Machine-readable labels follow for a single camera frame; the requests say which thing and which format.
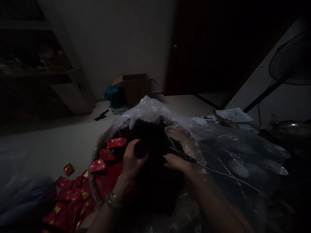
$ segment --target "floor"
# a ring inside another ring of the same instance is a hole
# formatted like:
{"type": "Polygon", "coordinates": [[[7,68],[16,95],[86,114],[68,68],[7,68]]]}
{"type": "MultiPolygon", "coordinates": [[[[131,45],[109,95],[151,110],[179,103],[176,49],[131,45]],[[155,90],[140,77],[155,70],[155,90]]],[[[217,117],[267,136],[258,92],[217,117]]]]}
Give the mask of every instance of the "floor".
{"type": "MultiPolygon", "coordinates": [[[[157,95],[155,98],[187,117],[213,114],[210,105],[193,95],[157,95]]],[[[109,111],[105,119],[95,121],[100,113],[111,109],[108,101],[98,104],[100,109],[94,109],[91,114],[2,128],[0,174],[6,177],[15,172],[23,176],[40,174],[56,180],[60,175],[65,176],[63,167],[71,163],[75,172],[70,179],[75,179],[88,169],[100,134],[118,117],[109,111]],[[10,153],[10,159],[3,160],[4,153],[10,153]]]]}

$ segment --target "dark wooden door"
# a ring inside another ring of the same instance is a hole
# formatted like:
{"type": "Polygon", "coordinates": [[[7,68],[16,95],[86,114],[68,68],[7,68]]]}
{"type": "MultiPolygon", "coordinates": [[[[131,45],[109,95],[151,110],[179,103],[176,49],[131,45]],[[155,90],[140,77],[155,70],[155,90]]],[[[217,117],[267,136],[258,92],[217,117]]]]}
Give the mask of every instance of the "dark wooden door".
{"type": "Polygon", "coordinates": [[[238,90],[298,12],[281,1],[180,0],[164,94],[238,90]]]}

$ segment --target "fan stand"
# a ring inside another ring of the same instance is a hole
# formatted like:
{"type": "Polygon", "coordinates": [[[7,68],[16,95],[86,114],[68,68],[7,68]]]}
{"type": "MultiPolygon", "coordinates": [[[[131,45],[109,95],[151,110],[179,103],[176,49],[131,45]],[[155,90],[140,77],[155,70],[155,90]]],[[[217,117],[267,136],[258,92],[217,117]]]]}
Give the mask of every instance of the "fan stand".
{"type": "Polygon", "coordinates": [[[274,84],[271,85],[267,90],[265,90],[260,96],[257,97],[252,103],[250,103],[243,112],[247,113],[249,110],[251,110],[253,107],[255,107],[257,104],[259,104],[260,101],[262,101],[264,98],[266,98],[268,95],[270,95],[275,89],[277,89],[281,84],[286,82],[288,79],[290,79],[297,68],[289,68],[289,70],[280,77],[274,84]]]}

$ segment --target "white cable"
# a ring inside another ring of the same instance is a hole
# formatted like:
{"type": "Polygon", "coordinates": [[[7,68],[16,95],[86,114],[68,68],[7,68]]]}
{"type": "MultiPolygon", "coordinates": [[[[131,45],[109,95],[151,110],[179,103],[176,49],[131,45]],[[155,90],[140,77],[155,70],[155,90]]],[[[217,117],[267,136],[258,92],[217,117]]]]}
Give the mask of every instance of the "white cable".
{"type": "Polygon", "coordinates": [[[219,174],[222,174],[222,175],[228,176],[228,177],[230,177],[230,178],[232,178],[232,179],[235,179],[235,180],[237,180],[237,181],[239,181],[239,182],[242,182],[242,183],[244,183],[244,184],[248,185],[249,187],[253,188],[254,190],[256,190],[258,193],[260,193],[261,195],[263,195],[265,198],[267,198],[267,196],[266,196],[265,194],[263,194],[261,191],[259,191],[258,189],[256,189],[256,188],[255,188],[255,187],[253,187],[252,185],[250,185],[250,184],[246,183],[246,182],[245,182],[245,181],[243,181],[243,180],[240,180],[240,179],[238,179],[238,178],[235,178],[235,177],[233,177],[233,176],[227,175],[227,174],[222,173],[222,172],[215,171],[215,170],[210,169],[210,168],[208,168],[208,167],[205,167],[205,168],[206,168],[206,169],[208,169],[208,170],[211,170],[211,171],[213,171],[213,172],[216,172],[216,173],[219,173],[219,174]]]}

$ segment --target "wrist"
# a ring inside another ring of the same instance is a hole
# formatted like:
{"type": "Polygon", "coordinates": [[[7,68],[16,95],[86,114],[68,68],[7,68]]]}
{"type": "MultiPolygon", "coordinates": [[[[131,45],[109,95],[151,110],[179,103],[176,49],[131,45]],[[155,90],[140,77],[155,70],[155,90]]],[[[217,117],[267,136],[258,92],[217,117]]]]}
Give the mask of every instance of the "wrist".
{"type": "Polygon", "coordinates": [[[192,167],[186,167],[182,170],[182,172],[188,179],[194,176],[194,170],[192,167]]]}
{"type": "Polygon", "coordinates": [[[117,183],[115,184],[112,192],[117,197],[117,199],[123,199],[127,194],[128,188],[131,186],[131,184],[132,180],[121,174],[118,177],[117,183]]]}

